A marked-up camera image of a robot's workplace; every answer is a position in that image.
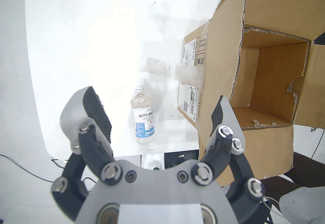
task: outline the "plastic bottle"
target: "plastic bottle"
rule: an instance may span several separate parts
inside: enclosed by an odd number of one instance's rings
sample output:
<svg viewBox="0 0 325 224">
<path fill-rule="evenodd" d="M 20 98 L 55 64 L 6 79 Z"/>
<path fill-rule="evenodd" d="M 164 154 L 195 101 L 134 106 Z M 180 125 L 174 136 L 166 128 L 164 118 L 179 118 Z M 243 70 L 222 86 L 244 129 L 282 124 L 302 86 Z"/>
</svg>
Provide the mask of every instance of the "plastic bottle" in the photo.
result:
<svg viewBox="0 0 325 224">
<path fill-rule="evenodd" d="M 151 98 L 145 94 L 144 84 L 136 85 L 136 95 L 131 99 L 136 141 L 139 144 L 149 144 L 153 141 L 155 132 Z"/>
</svg>

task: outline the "bottle label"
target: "bottle label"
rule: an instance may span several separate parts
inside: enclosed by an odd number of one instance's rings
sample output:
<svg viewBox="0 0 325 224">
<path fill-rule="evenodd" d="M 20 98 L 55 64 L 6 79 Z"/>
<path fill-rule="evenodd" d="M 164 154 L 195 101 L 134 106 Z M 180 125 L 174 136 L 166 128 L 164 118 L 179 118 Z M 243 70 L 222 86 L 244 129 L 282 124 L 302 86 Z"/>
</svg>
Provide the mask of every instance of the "bottle label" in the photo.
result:
<svg viewBox="0 0 325 224">
<path fill-rule="evenodd" d="M 133 118 L 138 138 L 147 138 L 154 134 L 152 108 L 133 109 Z"/>
</svg>

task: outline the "bottle cap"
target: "bottle cap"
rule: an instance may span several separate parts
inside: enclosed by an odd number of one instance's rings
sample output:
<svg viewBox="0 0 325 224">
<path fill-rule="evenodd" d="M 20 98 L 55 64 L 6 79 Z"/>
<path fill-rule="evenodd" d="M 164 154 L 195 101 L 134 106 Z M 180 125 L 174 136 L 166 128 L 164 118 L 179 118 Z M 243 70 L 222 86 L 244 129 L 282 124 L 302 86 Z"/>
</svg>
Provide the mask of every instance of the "bottle cap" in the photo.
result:
<svg viewBox="0 0 325 224">
<path fill-rule="evenodd" d="M 144 84 L 143 83 L 139 83 L 136 85 L 136 93 L 142 93 L 144 92 Z"/>
</svg>

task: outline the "wire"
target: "wire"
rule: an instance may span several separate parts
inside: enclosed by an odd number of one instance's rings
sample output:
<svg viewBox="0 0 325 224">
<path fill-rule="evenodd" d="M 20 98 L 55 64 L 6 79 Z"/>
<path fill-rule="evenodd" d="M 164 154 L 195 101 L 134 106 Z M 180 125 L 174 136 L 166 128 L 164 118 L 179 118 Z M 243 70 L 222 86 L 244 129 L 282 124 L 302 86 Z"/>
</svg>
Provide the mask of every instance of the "wire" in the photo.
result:
<svg viewBox="0 0 325 224">
<path fill-rule="evenodd" d="M 313 159 L 313 156 L 315 155 L 315 152 L 316 152 L 316 150 L 318 149 L 319 143 L 320 143 L 320 141 L 321 141 L 321 140 L 322 140 L 322 138 L 323 138 L 323 135 L 324 135 L 324 131 L 325 131 L 325 129 L 323 130 L 322 136 L 320 137 L 320 140 L 319 140 L 319 142 L 318 142 L 318 145 L 316 146 L 316 149 L 315 149 L 315 151 L 314 151 L 313 155 L 311 156 L 311 159 Z"/>
<path fill-rule="evenodd" d="M 33 176 L 35 176 L 35 177 L 37 177 L 37 178 L 39 178 L 39 179 L 42 179 L 42 180 L 44 180 L 44 181 L 47 181 L 47 182 L 51 182 L 51 183 L 53 183 L 53 181 L 51 181 L 51 180 L 43 179 L 43 178 L 41 178 L 40 176 L 31 173 L 30 171 L 28 171 L 27 169 L 25 169 L 24 167 L 22 167 L 21 165 L 19 165 L 18 163 L 16 163 L 12 158 L 10 158 L 10 157 L 8 157 L 8 156 L 6 156 L 6 155 L 2 155 L 2 154 L 0 154 L 0 156 L 5 157 L 5 158 L 7 158 L 8 160 L 12 161 L 15 165 L 17 165 L 18 167 L 20 167 L 21 169 L 23 169 L 23 170 L 24 170 L 25 172 L 27 172 L 28 174 L 31 174 L 31 175 L 33 175 Z"/>
<path fill-rule="evenodd" d="M 90 179 L 91 181 L 93 181 L 95 184 L 97 183 L 96 181 L 94 181 L 92 178 L 90 177 L 85 177 L 84 180 L 82 182 L 85 182 L 86 179 Z"/>
<path fill-rule="evenodd" d="M 269 215 L 268 215 L 268 220 L 269 220 L 269 224 L 274 224 L 274 223 L 273 223 L 273 219 L 272 219 L 272 217 L 271 217 L 271 212 L 270 212 Z"/>
<path fill-rule="evenodd" d="M 273 200 L 273 201 L 275 201 L 276 203 L 278 203 L 278 205 L 279 205 L 279 207 L 280 207 L 280 204 L 279 204 L 279 202 L 277 201 L 277 200 L 275 200 L 275 199 L 273 199 L 273 198 L 271 198 L 271 197 L 266 197 L 266 196 L 263 196 L 265 199 L 267 199 L 267 200 L 269 200 L 269 199 L 271 199 L 271 200 Z M 264 205 L 268 208 L 268 209 L 270 209 L 274 214 L 276 214 L 276 215 L 278 215 L 278 216 L 280 216 L 280 217 L 283 217 L 284 219 L 286 219 L 283 215 L 281 216 L 280 214 L 278 214 L 277 212 L 275 212 L 274 210 L 272 210 L 265 202 L 264 202 L 264 200 L 262 199 L 262 202 L 264 203 Z"/>
<path fill-rule="evenodd" d="M 58 160 L 58 159 L 51 159 L 51 161 L 52 161 L 52 162 L 54 162 L 54 164 L 55 164 L 56 166 L 58 166 L 58 167 L 60 167 L 60 168 L 64 169 L 64 167 L 62 167 L 62 166 L 58 165 L 58 164 L 55 162 L 56 160 Z"/>
</svg>

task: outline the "blue label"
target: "blue label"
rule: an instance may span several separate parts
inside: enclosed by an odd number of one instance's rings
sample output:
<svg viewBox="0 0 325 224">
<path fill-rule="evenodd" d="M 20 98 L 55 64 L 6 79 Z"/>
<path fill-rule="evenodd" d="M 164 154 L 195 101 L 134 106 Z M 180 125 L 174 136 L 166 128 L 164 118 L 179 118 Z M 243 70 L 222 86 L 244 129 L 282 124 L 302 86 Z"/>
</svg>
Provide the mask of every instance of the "blue label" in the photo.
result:
<svg viewBox="0 0 325 224">
<path fill-rule="evenodd" d="M 155 133 L 155 127 L 145 130 L 144 123 L 136 123 L 136 132 L 138 138 L 147 138 Z"/>
</svg>

